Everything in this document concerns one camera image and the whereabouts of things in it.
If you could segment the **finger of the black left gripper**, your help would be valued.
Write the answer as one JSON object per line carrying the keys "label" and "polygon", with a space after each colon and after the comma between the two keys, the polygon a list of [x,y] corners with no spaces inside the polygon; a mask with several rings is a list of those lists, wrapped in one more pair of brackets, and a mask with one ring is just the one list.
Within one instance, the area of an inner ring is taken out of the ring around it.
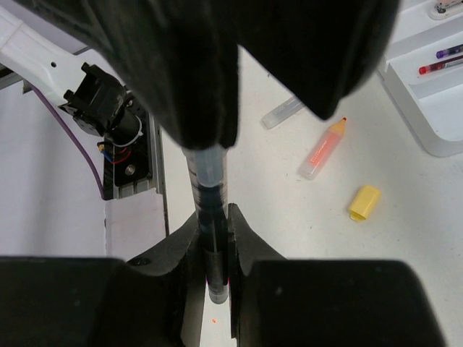
{"label": "finger of the black left gripper", "polygon": [[230,148],[238,132],[234,1],[23,1],[101,54],[189,150]]}
{"label": "finger of the black left gripper", "polygon": [[319,119],[373,73],[398,1],[238,1],[238,43]]}

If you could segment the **red gel pen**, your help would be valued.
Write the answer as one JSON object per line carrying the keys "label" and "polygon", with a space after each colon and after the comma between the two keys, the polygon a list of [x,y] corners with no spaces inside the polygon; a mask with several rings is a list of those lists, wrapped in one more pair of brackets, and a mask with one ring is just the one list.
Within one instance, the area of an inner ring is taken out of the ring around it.
{"label": "red gel pen", "polygon": [[438,70],[446,69],[449,67],[454,67],[454,66],[462,64],[462,61],[463,61],[462,56],[458,56],[458,57],[454,57],[454,58],[447,59],[444,61],[439,61],[439,62],[430,64],[430,65],[425,65],[418,69],[418,74],[425,75],[431,72],[436,72]]}

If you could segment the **clear cap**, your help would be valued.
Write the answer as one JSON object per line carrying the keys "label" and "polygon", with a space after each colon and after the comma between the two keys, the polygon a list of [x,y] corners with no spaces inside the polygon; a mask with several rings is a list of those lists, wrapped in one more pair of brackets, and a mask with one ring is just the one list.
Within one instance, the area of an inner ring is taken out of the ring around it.
{"label": "clear cap", "polygon": [[199,184],[212,188],[222,185],[226,175],[226,151],[220,145],[192,152],[192,162]]}

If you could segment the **purple gel pen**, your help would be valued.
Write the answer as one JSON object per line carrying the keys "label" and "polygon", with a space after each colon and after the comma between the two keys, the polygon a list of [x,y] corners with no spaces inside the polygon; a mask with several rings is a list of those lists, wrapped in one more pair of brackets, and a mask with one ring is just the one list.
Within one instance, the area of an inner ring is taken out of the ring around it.
{"label": "purple gel pen", "polygon": [[453,56],[463,52],[463,44],[452,46],[450,48],[445,48],[443,50],[436,52],[437,59],[443,59],[447,56]]}

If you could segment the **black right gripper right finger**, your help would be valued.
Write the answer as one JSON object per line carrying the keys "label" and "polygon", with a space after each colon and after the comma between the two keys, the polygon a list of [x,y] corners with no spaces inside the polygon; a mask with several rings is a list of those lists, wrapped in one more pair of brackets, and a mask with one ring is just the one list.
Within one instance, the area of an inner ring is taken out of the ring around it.
{"label": "black right gripper right finger", "polygon": [[229,206],[238,346],[444,346],[422,284],[397,260],[288,260]]}

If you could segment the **black pen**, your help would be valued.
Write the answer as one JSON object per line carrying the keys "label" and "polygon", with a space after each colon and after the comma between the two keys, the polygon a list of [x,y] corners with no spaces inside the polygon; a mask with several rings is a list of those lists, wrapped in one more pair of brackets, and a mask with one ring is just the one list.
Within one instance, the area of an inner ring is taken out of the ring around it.
{"label": "black pen", "polygon": [[190,175],[192,195],[195,203],[200,244],[207,278],[209,297],[215,304],[222,304],[228,297],[228,197],[227,178],[222,185],[207,188],[199,184],[195,165],[192,162],[194,150],[183,150]]}

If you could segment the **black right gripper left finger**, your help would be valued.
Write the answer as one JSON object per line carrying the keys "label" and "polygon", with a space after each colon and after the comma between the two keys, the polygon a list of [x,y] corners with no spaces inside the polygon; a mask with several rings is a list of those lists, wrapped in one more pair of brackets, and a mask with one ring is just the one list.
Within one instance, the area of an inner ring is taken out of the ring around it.
{"label": "black right gripper left finger", "polygon": [[3,346],[198,346],[202,319],[195,217],[130,261],[1,258]]}

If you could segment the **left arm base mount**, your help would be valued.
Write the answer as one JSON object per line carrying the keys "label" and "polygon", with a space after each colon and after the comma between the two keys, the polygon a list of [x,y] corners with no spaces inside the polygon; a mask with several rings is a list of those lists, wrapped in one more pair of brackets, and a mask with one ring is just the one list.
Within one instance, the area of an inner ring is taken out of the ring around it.
{"label": "left arm base mount", "polygon": [[141,121],[143,135],[135,143],[124,148],[115,147],[108,140],[98,143],[98,149],[104,156],[104,199],[111,201],[153,189],[163,198],[163,234],[168,236],[169,219],[161,127],[135,96],[129,95],[124,106],[127,113]]}

